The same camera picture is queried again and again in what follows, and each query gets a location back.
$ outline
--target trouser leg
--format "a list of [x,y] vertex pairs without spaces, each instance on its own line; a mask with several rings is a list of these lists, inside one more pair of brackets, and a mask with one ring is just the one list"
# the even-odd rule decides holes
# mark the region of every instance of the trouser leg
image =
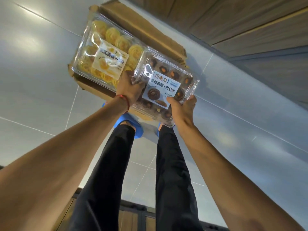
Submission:
[[122,184],[134,136],[130,126],[114,129],[76,200],[70,231],[118,230]]
[[156,156],[156,230],[203,230],[190,175],[173,131],[163,126]]

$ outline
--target red string bracelet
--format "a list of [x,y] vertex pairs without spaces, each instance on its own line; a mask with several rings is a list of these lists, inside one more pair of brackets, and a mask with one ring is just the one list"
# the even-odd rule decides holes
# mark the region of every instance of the red string bracelet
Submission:
[[126,100],[126,103],[127,103],[127,111],[126,111],[125,113],[127,113],[127,112],[129,111],[129,108],[130,108],[129,100],[128,100],[127,96],[125,96],[125,95],[116,95],[115,97],[117,97],[117,96],[119,96],[119,97],[123,98],[124,100]]

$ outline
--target transparent lid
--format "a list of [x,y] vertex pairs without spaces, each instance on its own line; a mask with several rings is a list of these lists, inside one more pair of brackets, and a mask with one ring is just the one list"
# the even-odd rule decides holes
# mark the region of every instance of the transparent lid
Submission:
[[146,87],[133,107],[170,128],[174,121],[166,98],[174,97],[183,103],[199,82],[190,70],[151,47],[144,50],[134,77],[137,82],[145,82]]
[[72,70],[116,91],[125,70],[135,70],[145,44],[107,19],[93,13],[72,64]]

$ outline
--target food package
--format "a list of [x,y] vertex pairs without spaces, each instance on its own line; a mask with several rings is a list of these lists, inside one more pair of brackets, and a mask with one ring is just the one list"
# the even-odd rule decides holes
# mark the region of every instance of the food package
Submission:
[[95,12],[84,31],[72,70],[116,91],[122,72],[136,69],[145,47],[133,35]]
[[134,77],[136,82],[146,83],[146,87],[133,107],[170,128],[174,121],[166,98],[174,97],[183,103],[199,82],[189,69],[151,47],[144,50]]

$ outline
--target person's left hand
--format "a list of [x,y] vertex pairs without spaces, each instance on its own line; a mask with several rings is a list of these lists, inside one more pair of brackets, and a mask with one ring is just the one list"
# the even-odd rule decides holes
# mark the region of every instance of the person's left hand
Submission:
[[125,95],[129,100],[129,105],[133,105],[141,94],[142,89],[145,87],[143,82],[132,85],[132,77],[134,72],[126,70],[122,73],[117,86],[116,94]]

